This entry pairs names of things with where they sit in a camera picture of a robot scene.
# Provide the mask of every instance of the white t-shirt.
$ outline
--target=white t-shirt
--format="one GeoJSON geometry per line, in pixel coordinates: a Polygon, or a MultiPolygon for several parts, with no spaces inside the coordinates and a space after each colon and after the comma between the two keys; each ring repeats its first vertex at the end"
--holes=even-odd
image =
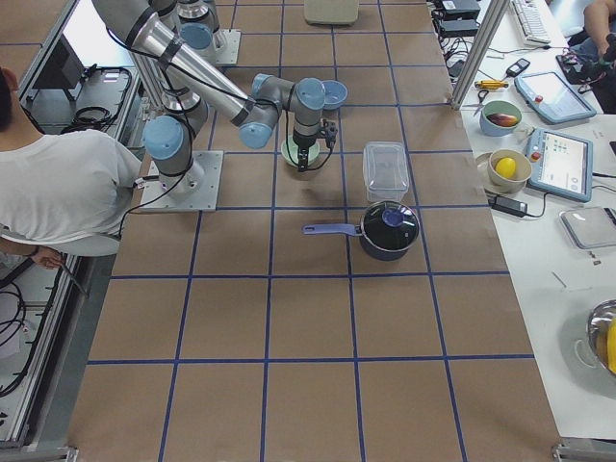
{"type": "Polygon", "coordinates": [[[116,233],[139,169],[128,149],[96,130],[0,151],[0,223],[34,241],[116,233]]]}

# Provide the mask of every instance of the black hair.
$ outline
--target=black hair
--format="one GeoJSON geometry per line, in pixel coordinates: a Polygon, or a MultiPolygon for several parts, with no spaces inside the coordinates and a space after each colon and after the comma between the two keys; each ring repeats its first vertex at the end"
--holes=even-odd
{"type": "Polygon", "coordinates": [[[11,89],[0,67],[0,132],[7,129],[11,123],[11,89]]]}

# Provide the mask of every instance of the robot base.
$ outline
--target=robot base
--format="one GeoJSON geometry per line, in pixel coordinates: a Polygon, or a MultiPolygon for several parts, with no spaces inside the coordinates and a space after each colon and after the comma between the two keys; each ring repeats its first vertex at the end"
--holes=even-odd
{"type": "Polygon", "coordinates": [[[216,66],[235,65],[240,55],[240,37],[242,33],[237,29],[220,29],[225,34],[227,45],[216,54],[216,66]]]}
{"type": "MultiPolygon", "coordinates": [[[[214,212],[218,200],[218,186],[220,184],[220,173],[222,171],[222,151],[194,151],[192,153],[194,161],[199,163],[205,171],[205,176],[200,182],[200,186],[184,197],[171,197],[165,195],[149,205],[142,208],[156,212],[214,212]]],[[[152,162],[148,175],[158,175],[158,169],[152,162]]],[[[161,183],[152,181],[145,184],[141,204],[155,199],[164,192],[161,183]]]]}

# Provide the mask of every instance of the person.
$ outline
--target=person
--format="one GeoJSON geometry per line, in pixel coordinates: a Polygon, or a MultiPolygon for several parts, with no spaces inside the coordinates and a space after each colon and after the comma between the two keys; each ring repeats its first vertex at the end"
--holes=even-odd
{"type": "Polygon", "coordinates": [[[141,162],[96,130],[44,135],[22,110],[18,82],[0,67],[0,251],[54,269],[62,255],[1,237],[9,229],[32,241],[83,231],[117,233],[141,162]]]}
{"type": "MultiPolygon", "coordinates": [[[[584,31],[569,41],[571,51],[584,60],[597,61],[609,46],[606,37],[616,33],[616,0],[594,0],[584,9],[584,31]]],[[[605,77],[592,85],[593,92],[606,114],[616,114],[616,75],[608,70],[605,77]]]]}

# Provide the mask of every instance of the man's arm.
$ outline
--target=man's arm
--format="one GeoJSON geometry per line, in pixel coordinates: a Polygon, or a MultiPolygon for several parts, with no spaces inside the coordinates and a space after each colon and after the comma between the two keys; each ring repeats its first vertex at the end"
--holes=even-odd
{"type": "Polygon", "coordinates": [[[59,268],[63,262],[60,252],[53,248],[43,245],[14,243],[3,238],[0,238],[0,252],[30,257],[37,265],[47,270],[59,268]]]}
{"type": "Polygon", "coordinates": [[[616,15],[616,0],[595,0],[584,9],[584,28],[597,45],[599,56],[607,51],[605,39],[609,31],[609,18],[616,15]]]}

